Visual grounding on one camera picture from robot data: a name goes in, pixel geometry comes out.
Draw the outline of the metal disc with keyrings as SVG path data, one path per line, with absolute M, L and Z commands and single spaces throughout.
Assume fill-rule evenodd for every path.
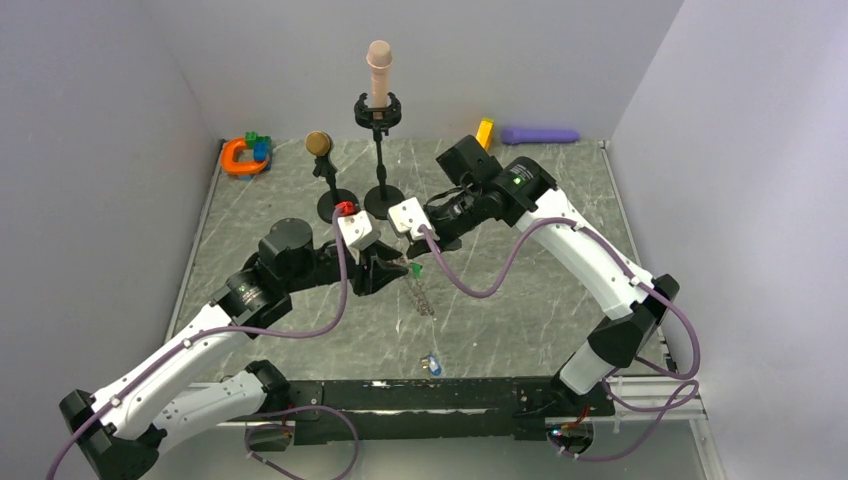
M 410 263 L 405 262 L 403 266 L 409 269 Z M 427 297 L 427 289 L 422 281 L 422 276 L 420 279 L 415 279 L 409 269 L 409 273 L 404 277 L 404 285 L 405 293 L 410 298 L 414 310 L 422 317 L 434 318 L 435 309 Z

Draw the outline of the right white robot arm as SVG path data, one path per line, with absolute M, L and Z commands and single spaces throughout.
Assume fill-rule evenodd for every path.
M 679 290 L 613 247 L 578 211 L 538 162 L 519 156 L 503 166 L 472 136 L 437 158 L 453 189 L 426 203 L 410 198 L 390 207 L 389 221 L 407 237 L 407 254 L 460 247 L 462 235 L 493 219 L 549 252 L 588 290 L 604 317 L 552 378 L 551 399 L 562 414 L 586 407 L 590 392 L 616 369 L 629 367 L 656 332 Z

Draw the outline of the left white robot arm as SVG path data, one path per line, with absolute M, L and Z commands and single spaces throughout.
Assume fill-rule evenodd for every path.
M 336 219 L 334 239 L 321 246 L 308 222 L 276 222 L 243 268 L 154 354 L 93 393 L 64 397 L 73 444 L 98 478 L 138 479 L 162 454 L 222 422 L 279 417 L 291 404 L 291 385 L 267 360 L 199 391 L 190 385 L 221 357 L 273 335 L 294 293 L 334 284 L 342 297 L 376 293 L 406 274 L 399 257 L 365 213 Z

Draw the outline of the key with green tag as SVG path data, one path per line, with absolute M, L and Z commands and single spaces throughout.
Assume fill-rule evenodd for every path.
M 410 272 L 412 273 L 415 279 L 420 279 L 422 276 L 423 266 L 419 263 L 411 262 L 408 265 Z

